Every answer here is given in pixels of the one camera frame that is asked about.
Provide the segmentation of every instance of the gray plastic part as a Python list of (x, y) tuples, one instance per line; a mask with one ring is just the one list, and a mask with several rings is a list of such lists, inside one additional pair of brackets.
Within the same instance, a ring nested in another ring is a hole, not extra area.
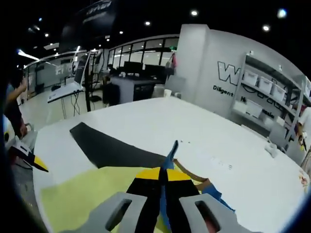
[(62, 233), (109, 233), (107, 227), (118, 218), (118, 213), (126, 203), (130, 205), (119, 224), (118, 233), (134, 233), (146, 200), (144, 196), (118, 192), (96, 207), (80, 228)]
[(205, 221), (196, 206), (198, 202), (204, 202), (220, 226), (218, 233), (250, 233), (238, 223), (233, 211), (222, 205), (209, 194), (201, 194), (179, 199), (189, 222), (192, 233), (209, 233)]

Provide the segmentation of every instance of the desk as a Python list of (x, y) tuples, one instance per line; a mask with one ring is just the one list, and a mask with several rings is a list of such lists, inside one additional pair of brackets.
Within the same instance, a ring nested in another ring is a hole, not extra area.
[(162, 83), (159, 80), (147, 80), (136, 76), (111, 77), (111, 82), (119, 86), (120, 104), (149, 99), (155, 84)]
[[(279, 232), (305, 197), (298, 178), (300, 167), (280, 151), (273, 159), (264, 150), (267, 142), (263, 139), (190, 103), (176, 98), (156, 98), (93, 111), (38, 132), (35, 154), (50, 172), (34, 169), (34, 187), (40, 213), (49, 230), (40, 190), (94, 168), (69, 132), (80, 122), (161, 155), (168, 154), (176, 139), (183, 140), (176, 153), (179, 162), (192, 173), (209, 177), (223, 193), (223, 199), (236, 209), (238, 222), (252, 231)], [(209, 156), (231, 164), (232, 170), (208, 170), (205, 165), (210, 163)]]
[[(83, 88), (82, 89), (76, 89), (75, 86), (73, 88), (71, 86), (69, 86), (69, 88), (65, 88), (65, 87), (59, 88), (55, 91), (52, 91), (51, 94), (49, 95), (49, 98), (48, 98), (48, 103), (52, 103), (52, 102), (59, 100), (59, 99), (61, 100), (64, 119), (67, 118), (64, 98), (67, 96), (70, 96), (71, 104), (73, 106), (73, 116), (75, 116), (76, 112), (78, 114), (80, 114), (80, 106), (78, 105), (78, 98), (79, 98), (79, 93), (84, 91)], [(74, 103), (72, 102), (72, 95), (74, 95), (74, 98), (75, 98)]]

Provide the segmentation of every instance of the black ceiling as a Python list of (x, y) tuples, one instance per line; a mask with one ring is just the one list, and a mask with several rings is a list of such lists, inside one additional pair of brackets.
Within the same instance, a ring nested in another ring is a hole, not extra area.
[[(46, 51), (43, 46), (59, 42), (64, 24), (74, 13), (93, 2), (95, 0), (29, 0), (18, 3), (19, 13), (15, 15), (14, 27), (10, 28), (12, 33), (8, 37), (14, 41), (13, 49), (20, 48), (39, 58), (55, 53)], [(109, 42), (103, 41), (102, 45), (110, 48), (133, 39), (179, 33), (184, 23), (205, 23), (211, 29), (240, 34), (273, 48), (311, 77), (311, 18), (307, 1), (289, 3), (283, 0), (261, 0), (245, 4), (246, 2), (119, 0), (119, 11), (111, 39)], [(276, 17), (279, 8), (287, 10), (287, 18)], [(191, 9), (197, 9), (199, 16), (191, 17)], [(145, 20), (151, 21), (151, 27), (144, 26)], [(271, 26), (268, 33), (261, 29), (265, 23)], [(33, 25), (37, 25), (40, 31), (28, 32), (28, 28)], [(49, 33), (50, 37), (46, 38), (44, 33)], [(30, 62), (19, 56), (14, 56), (12, 61), (15, 67), (17, 63), (24, 65)]]

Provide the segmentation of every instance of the black banner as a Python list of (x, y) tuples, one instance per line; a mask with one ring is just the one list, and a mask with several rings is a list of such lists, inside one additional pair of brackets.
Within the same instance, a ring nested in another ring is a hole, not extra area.
[(110, 35), (116, 18), (117, 0), (101, 0), (79, 11), (63, 28), (59, 52), (92, 49), (92, 44)]

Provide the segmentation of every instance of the yellow foam sheet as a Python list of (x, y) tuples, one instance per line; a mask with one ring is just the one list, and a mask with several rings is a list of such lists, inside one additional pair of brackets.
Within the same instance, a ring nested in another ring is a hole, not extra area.
[[(75, 230), (90, 212), (116, 192), (126, 192), (142, 167), (103, 167), (41, 190), (44, 210), (54, 232)], [(166, 233), (161, 217), (155, 233)]]

